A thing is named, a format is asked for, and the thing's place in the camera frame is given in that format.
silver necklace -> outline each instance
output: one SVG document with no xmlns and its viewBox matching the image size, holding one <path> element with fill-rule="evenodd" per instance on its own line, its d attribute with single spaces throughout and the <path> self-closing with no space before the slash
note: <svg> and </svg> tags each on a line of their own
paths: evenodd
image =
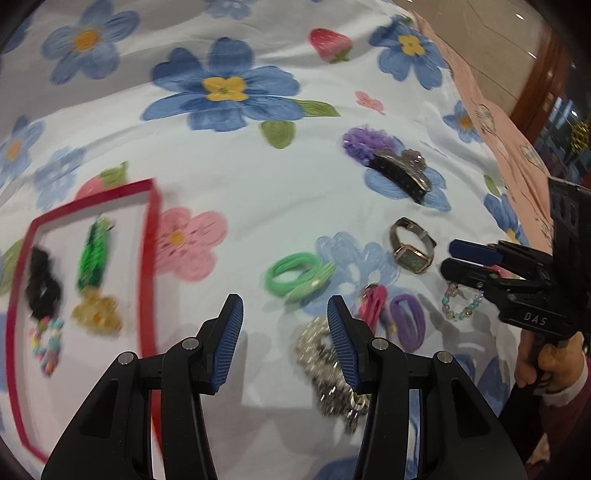
<svg viewBox="0 0 591 480">
<path fill-rule="evenodd" d="M 329 343 L 330 329 L 326 318 L 312 320 L 295 347 L 298 363 L 304 367 L 318 395 L 323 415 L 342 416 L 345 431 L 353 434 L 357 422 L 369 410 L 371 395 L 357 395 L 345 381 L 335 348 Z"/>
</svg>

watch face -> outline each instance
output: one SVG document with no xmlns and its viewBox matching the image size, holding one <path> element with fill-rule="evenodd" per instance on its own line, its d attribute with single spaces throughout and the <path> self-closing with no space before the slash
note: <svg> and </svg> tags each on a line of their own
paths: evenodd
<svg viewBox="0 0 591 480">
<path fill-rule="evenodd" d="M 409 245 L 404 245 L 403 249 L 396 255 L 398 263 L 412 272 L 419 273 L 429 265 L 429 259 L 420 252 L 415 252 L 409 248 Z"/>
</svg>

person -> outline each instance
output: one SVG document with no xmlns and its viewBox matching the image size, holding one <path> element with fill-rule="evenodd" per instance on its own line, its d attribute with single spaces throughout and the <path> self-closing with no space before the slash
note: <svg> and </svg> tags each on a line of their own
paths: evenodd
<svg viewBox="0 0 591 480">
<path fill-rule="evenodd" d="M 591 395 L 591 359 L 583 352 L 583 340 L 583 334 L 578 332 L 561 348 L 546 344 L 540 350 L 539 367 L 552 373 L 540 402 L 540 419 L 547 444 L 544 445 L 543 440 L 528 462 L 529 479 L 534 479 L 544 469 L 548 454 L 561 448 Z M 522 330 L 515 366 L 515 382 L 520 388 L 537 379 L 536 370 L 528 360 L 533 344 L 534 334 Z"/>
</svg>

yellow flower center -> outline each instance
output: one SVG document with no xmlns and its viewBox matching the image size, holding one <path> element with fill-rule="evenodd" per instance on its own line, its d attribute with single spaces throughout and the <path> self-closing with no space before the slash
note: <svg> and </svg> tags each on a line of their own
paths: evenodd
<svg viewBox="0 0 591 480">
<path fill-rule="evenodd" d="M 406 55 L 411 57 L 425 55 L 425 49 L 421 46 L 421 41 L 414 35 L 399 35 L 398 41 L 402 44 L 402 51 Z"/>
<path fill-rule="evenodd" d="M 513 229 L 509 228 L 506 231 L 507 236 L 509 237 L 509 240 L 511 242 L 513 242 L 514 244 L 518 244 L 520 245 L 521 243 L 519 242 L 519 240 L 517 240 L 517 237 L 515 236 L 515 232 L 513 231 Z"/>
<path fill-rule="evenodd" d="M 240 77 L 230 77 L 223 79 L 222 77 L 209 77 L 203 79 L 203 88 L 209 93 L 205 96 L 212 102 L 219 102 L 221 100 L 236 100 L 242 102 L 248 98 L 244 93 L 246 82 Z"/>
<path fill-rule="evenodd" d="M 90 50 L 98 42 L 100 42 L 99 30 L 85 30 L 74 38 L 74 48 L 78 51 L 86 51 Z"/>
<path fill-rule="evenodd" d="M 18 154 L 21 152 L 21 148 L 22 144 L 18 140 L 12 142 L 6 150 L 6 159 L 8 161 L 15 160 L 18 157 Z"/>
<path fill-rule="evenodd" d="M 460 127 L 462 130 L 472 130 L 474 124 L 472 123 L 472 119 L 467 115 L 462 115 L 460 117 Z"/>
<path fill-rule="evenodd" d="M 170 234 L 168 241 L 175 247 L 180 247 L 184 244 L 184 235 L 181 231 L 177 230 L 176 232 Z"/>
</svg>

hand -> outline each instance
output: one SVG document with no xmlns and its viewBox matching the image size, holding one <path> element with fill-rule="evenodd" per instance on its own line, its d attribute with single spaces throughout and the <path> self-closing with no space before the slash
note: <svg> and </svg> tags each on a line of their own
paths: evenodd
<svg viewBox="0 0 591 480">
<path fill-rule="evenodd" d="M 515 382 L 520 388 L 534 383 L 537 378 L 535 366 L 529 362 L 534 338 L 532 332 L 521 331 L 521 343 L 515 367 Z M 542 370 L 553 373 L 546 391 L 548 393 L 558 392 L 573 385 L 581 376 L 584 363 L 583 334 L 581 332 L 577 332 L 562 348 L 549 343 L 544 345 L 538 355 L 538 365 Z"/>
</svg>

